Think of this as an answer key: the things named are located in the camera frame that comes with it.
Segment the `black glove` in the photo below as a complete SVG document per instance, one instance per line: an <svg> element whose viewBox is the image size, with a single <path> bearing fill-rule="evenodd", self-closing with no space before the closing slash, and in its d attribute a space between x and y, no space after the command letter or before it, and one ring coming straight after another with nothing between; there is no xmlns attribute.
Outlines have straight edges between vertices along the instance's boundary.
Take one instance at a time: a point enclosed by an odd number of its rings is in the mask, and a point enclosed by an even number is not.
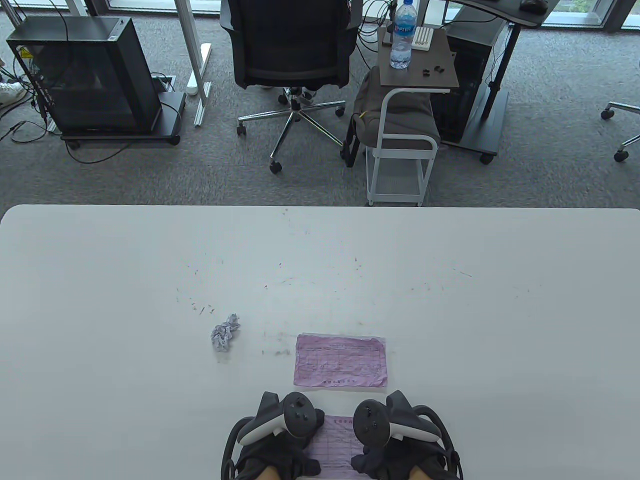
<svg viewBox="0 0 640 480"><path fill-rule="evenodd" d="M364 447L362 451L363 455L351 459L351 466L358 473L367 474L375 480L407 480L416 466L432 480L458 480L458 453L447 452L436 443L406 437L403 440L391 438L382 448Z"/></svg>
<svg viewBox="0 0 640 480"><path fill-rule="evenodd" d="M277 436L267 435L243 447L236 463L237 480L255 480L267 467L275 467L280 480L295 480L299 476L313 477L320 473L320 463L303 450L324 424L324 412L316 408L316 428L305 438L296 438L288 431Z"/></svg>

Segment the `computer mouse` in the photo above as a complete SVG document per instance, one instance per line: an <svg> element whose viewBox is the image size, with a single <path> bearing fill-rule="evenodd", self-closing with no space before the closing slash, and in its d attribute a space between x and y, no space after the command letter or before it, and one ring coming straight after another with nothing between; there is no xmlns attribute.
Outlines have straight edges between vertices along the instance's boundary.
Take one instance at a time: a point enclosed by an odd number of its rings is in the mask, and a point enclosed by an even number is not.
<svg viewBox="0 0 640 480"><path fill-rule="evenodd" d="M535 15L543 15L547 12L549 4L547 0L522 0L520 9L523 12L533 13Z"/></svg>

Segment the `pink paper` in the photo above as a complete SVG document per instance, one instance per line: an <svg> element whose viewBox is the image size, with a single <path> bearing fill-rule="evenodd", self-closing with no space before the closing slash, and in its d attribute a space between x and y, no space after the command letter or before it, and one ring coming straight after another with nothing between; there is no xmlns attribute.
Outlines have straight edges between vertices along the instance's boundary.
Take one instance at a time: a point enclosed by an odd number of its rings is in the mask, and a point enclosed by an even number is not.
<svg viewBox="0 0 640 480"><path fill-rule="evenodd" d="M384 340L298 335L293 383L302 387L385 387Z"/></svg>
<svg viewBox="0 0 640 480"><path fill-rule="evenodd" d="M318 430L305 450L309 458L320 462L322 472L314 478L352 480L367 479L351 467L351 457L362 454L362 444L353 432L351 417L324 416Z"/></svg>

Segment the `chrome chair base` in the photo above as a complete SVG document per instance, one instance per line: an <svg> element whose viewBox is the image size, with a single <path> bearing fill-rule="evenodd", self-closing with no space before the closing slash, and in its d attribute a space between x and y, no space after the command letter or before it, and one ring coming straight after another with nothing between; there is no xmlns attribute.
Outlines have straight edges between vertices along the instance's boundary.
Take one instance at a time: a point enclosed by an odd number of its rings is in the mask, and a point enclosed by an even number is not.
<svg viewBox="0 0 640 480"><path fill-rule="evenodd" d="M609 102L605 109L600 112L600 117L602 118L602 120L608 120L615 114L614 110L612 109L624 110L640 115L640 106L627 105L618 102ZM631 137L629 140L625 140L624 142L622 142L618 147L618 151L613 155L613 159L616 162L624 162L624 160L629 157L629 152L626 151L626 148L637 141L640 141L640 135L636 135L634 137Z"/></svg>
<svg viewBox="0 0 640 480"><path fill-rule="evenodd" d="M282 129L282 133L276 142L276 146L271 152L269 169L273 173L278 173L282 170L282 165L275 161L275 156L280 150L282 146L282 142L287 137L289 133L289 129L291 128L291 124L293 122L299 122L301 119L306 120L311 125L313 125L317 130L321 131L324 135L329 137L338 147L342 148L342 141L338 139L334 134L332 134L329 130L324 128L321 124L316 122L311 116L308 115L309 112L324 110L326 108L335 108L335 114L337 116L344 115L344 108L346 102L344 100L338 100L336 102L324 102L319 104L312 104L309 106L304 106L299 101L300 89L296 88L283 88L283 94L279 96L278 101L281 103L287 103L289 108L283 110L273 110L267 111L263 113L254 113L252 115L245 115L238 117L238 126L236 127L236 131L238 135L246 134L246 127L244 126L245 122L252 122L254 120L264 120L265 118L277 118L281 116L286 116L287 121L284 124L284 128Z"/></svg>

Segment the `water bottle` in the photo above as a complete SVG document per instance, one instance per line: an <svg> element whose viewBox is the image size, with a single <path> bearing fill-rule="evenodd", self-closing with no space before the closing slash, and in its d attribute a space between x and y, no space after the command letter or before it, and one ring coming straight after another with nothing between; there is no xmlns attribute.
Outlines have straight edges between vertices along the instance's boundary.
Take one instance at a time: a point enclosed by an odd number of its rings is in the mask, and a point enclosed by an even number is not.
<svg viewBox="0 0 640 480"><path fill-rule="evenodd" d="M418 13L412 3L413 0L404 0L404 5L396 10L394 37L389 59L393 68L406 68L411 62L411 42L418 20Z"/></svg>

